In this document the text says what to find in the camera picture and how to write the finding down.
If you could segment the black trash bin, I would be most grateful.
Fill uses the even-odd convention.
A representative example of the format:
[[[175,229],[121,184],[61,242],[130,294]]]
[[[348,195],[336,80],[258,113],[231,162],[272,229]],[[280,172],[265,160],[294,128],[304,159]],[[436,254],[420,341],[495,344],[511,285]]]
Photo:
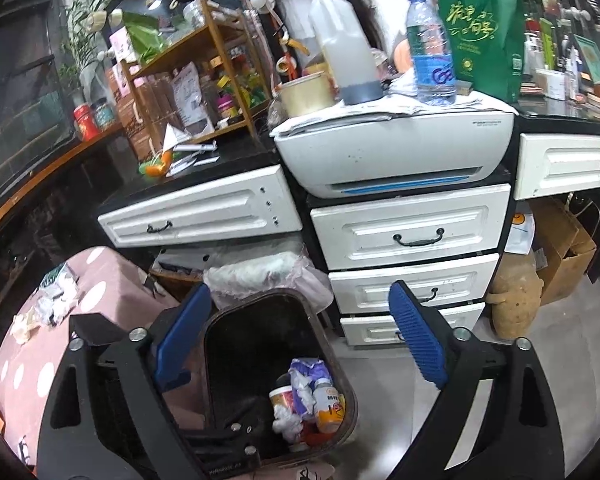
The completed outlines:
[[[246,403],[265,408],[263,434],[256,444],[265,467],[287,467],[341,448],[358,422],[358,400],[308,300],[292,289],[273,289],[216,312],[201,334],[201,380],[206,423],[227,422]],[[324,361],[344,397],[344,419],[334,436],[306,451],[294,452],[272,429],[268,393],[289,370],[293,359]]]

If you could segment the crumpled beige tissue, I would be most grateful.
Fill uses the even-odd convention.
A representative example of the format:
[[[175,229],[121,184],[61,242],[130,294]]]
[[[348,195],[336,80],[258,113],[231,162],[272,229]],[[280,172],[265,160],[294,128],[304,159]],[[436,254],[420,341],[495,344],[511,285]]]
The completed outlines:
[[[20,346],[26,344],[36,331],[41,327],[42,321],[35,308],[27,312],[19,313],[12,319],[12,326],[9,329],[9,335],[15,339]]]

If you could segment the crumpled white paper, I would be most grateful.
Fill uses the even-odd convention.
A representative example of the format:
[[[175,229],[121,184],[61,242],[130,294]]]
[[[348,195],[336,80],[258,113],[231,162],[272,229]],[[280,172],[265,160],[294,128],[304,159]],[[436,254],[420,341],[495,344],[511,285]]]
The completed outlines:
[[[78,303],[79,278],[63,263],[47,272],[38,286],[38,300],[34,312],[47,326],[59,325]]]

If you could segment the pink spotted tablecloth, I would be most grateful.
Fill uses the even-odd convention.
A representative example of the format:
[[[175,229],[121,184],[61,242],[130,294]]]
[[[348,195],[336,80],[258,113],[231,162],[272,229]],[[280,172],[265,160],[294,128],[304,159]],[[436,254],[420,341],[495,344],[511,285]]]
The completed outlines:
[[[151,326],[162,311],[178,305],[152,276],[105,246],[87,248],[67,260],[76,277],[73,314],[100,313],[124,330]],[[40,326],[28,340],[9,328],[0,347],[0,415],[12,452],[31,466],[46,399],[69,342],[69,321]]]

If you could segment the brown clay pot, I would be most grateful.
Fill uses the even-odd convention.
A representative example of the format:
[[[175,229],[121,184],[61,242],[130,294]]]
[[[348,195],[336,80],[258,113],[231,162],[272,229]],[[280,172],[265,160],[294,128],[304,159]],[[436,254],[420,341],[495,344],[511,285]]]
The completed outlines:
[[[528,332],[541,305],[543,286],[534,255],[503,255],[486,294],[492,324],[500,338],[512,340]]]

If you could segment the middle white drawer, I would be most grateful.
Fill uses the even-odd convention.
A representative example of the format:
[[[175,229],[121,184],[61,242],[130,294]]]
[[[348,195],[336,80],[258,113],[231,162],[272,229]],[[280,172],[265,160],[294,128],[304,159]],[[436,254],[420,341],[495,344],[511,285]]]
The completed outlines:
[[[425,306],[440,308],[482,298],[499,258],[498,254],[491,254],[437,263],[332,272],[328,277],[342,314],[388,312],[389,289],[395,281],[404,281]]]

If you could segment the bottom white drawer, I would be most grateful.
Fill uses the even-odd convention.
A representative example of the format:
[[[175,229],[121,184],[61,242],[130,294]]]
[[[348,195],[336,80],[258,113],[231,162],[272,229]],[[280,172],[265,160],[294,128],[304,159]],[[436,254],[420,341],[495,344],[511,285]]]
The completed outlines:
[[[454,308],[440,308],[439,312],[451,327],[462,326],[472,330],[483,309],[484,302]],[[373,316],[344,316],[340,324],[351,347],[381,346],[403,342],[396,322],[390,314]]]

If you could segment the cardboard box on floor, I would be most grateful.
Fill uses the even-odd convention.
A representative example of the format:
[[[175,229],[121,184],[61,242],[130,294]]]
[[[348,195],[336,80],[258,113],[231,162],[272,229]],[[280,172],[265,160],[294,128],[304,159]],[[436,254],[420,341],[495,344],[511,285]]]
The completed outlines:
[[[546,266],[538,270],[544,282],[541,304],[546,306],[574,292],[595,255],[596,244],[580,221],[553,197],[530,200],[529,205],[534,241],[546,259]]]

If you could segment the top white drawer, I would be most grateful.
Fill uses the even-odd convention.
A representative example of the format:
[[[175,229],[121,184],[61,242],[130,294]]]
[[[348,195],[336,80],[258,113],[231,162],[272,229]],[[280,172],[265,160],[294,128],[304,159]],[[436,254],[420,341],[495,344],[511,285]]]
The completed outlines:
[[[330,270],[391,266],[485,252],[498,246],[510,186],[315,208],[314,229]]]

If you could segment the white plastic bag bundle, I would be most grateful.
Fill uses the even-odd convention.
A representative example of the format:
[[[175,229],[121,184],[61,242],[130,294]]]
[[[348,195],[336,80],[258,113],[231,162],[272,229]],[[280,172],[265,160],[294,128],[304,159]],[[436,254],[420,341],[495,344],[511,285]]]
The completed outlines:
[[[335,299],[328,276],[308,256],[290,250],[209,268],[204,270],[204,284],[220,309],[277,289],[298,292],[315,313]]]

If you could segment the orange toy on counter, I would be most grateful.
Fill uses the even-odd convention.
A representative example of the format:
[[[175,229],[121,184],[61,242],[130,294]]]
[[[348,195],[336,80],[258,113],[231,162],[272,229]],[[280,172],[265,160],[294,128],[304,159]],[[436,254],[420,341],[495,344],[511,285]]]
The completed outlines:
[[[169,172],[173,162],[173,155],[171,151],[163,152],[161,155],[151,159],[150,162],[143,162],[138,167],[140,174],[151,178],[162,178],[165,177]]]

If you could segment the white drawer left of printer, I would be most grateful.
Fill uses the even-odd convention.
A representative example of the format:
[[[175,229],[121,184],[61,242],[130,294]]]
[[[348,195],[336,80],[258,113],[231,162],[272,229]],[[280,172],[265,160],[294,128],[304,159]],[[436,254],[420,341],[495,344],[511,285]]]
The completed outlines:
[[[233,174],[106,212],[117,248],[183,245],[302,230],[283,168]]]

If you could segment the right white drawer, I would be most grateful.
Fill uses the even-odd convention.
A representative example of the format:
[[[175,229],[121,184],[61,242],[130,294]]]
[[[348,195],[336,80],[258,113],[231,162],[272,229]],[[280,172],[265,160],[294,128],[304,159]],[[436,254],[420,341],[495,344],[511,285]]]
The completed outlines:
[[[600,188],[600,136],[521,133],[514,199]]]

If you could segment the red tin can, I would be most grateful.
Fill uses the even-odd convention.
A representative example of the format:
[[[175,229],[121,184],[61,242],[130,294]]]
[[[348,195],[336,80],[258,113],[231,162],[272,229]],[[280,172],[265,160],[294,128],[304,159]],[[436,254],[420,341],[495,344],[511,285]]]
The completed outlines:
[[[99,135],[99,128],[87,103],[80,104],[73,110],[73,117],[78,126],[81,139],[91,141]]]

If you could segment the white printer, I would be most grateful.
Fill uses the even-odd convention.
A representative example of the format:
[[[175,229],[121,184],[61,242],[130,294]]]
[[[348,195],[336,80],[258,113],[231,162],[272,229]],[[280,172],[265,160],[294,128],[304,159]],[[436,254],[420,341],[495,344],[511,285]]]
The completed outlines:
[[[302,188],[340,198],[480,181],[508,148],[515,115],[508,110],[437,113],[326,110],[287,120],[271,136]]]

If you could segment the brown coffee box stack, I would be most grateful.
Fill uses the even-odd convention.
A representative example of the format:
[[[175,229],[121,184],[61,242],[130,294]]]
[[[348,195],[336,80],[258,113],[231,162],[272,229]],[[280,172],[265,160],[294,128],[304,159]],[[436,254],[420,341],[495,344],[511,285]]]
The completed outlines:
[[[128,136],[132,148],[139,160],[146,160],[155,154],[152,140],[144,122],[140,107],[143,101],[137,101],[132,95],[128,81],[125,78],[122,62],[128,66],[129,73],[135,75],[140,66],[136,64],[136,53],[132,41],[125,27],[113,32],[109,41],[109,51],[114,55],[112,66],[106,69],[106,77],[109,89],[114,95],[114,104],[120,122]]]

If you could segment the wooden shelf rack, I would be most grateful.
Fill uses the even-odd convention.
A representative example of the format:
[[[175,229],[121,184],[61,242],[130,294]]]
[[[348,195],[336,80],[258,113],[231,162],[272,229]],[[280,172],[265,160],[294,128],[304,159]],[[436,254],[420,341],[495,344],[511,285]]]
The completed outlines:
[[[207,75],[217,74],[225,80],[232,91],[238,111],[238,118],[226,127],[206,134],[211,140],[223,134],[246,130],[253,140],[259,139],[256,120],[262,118],[272,99],[271,85],[265,77],[265,70],[256,43],[244,14],[232,11],[218,4],[200,0],[200,10],[204,19],[202,26],[175,41],[172,46],[159,53],[150,62],[121,63],[122,74],[134,100],[142,96],[135,81],[150,76],[174,76],[186,65],[193,63]]]

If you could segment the tan round tin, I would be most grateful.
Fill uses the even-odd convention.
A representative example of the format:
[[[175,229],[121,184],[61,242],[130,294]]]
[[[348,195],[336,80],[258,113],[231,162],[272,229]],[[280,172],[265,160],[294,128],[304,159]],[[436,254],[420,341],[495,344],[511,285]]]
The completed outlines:
[[[332,84],[324,72],[285,82],[278,94],[289,117],[311,114],[336,104]]]

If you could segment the clear water bottle blue label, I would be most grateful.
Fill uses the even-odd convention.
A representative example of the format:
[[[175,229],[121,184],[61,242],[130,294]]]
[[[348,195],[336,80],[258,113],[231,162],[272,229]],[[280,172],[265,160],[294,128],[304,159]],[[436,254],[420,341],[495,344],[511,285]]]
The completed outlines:
[[[456,78],[446,29],[428,0],[408,2],[406,39],[414,67],[417,99],[428,105],[451,105],[456,100]]]

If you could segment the large plastic jug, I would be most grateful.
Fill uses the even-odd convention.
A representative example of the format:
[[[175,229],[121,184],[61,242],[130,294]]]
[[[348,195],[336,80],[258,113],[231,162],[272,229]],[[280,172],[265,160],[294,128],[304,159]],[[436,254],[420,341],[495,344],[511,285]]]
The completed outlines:
[[[309,20],[346,105],[384,96],[372,49],[347,0],[312,0]]]

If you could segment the green gift bag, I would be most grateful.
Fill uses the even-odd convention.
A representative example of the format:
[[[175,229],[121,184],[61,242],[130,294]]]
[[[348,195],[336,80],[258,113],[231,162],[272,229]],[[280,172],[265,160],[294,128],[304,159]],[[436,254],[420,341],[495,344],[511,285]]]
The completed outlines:
[[[455,77],[506,103],[516,102],[524,71],[522,0],[438,0]]]

